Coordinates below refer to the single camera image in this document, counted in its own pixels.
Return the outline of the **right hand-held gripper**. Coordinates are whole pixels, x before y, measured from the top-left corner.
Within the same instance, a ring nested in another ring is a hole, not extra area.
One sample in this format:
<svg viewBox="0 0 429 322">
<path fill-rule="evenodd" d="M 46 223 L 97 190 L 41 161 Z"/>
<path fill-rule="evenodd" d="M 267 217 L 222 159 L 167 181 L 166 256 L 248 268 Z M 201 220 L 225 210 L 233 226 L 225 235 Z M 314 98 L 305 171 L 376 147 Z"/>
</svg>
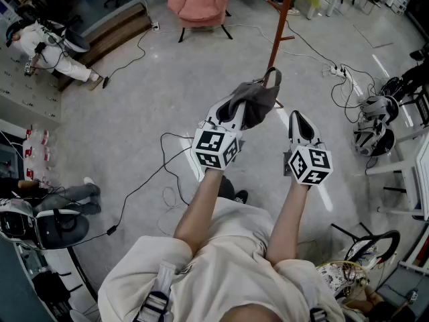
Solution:
<svg viewBox="0 0 429 322">
<path fill-rule="evenodd" d="M 321 185 L 332 174 L 333 163 L 319 129 L 305 114 L 293 110 L 288 135 L 290 149 L 284 152 L 284 176 L 299 184 Z"/>
</svg>

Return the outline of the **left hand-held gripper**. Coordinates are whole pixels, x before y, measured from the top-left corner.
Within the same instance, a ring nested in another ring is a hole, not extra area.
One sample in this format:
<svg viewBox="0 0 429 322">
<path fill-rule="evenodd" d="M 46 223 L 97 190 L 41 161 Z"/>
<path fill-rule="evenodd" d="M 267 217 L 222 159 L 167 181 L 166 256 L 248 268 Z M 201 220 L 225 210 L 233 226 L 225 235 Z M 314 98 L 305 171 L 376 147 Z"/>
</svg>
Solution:
<svg viewBox="0 0 429 322">
<path fill-rule="evenodd" d="M 229 110 L 231 96 L 216 102 L 195 131 L 192 151 L 201 167 L 225 170 L 241 151 L 246 101 Z"/>
</svg>

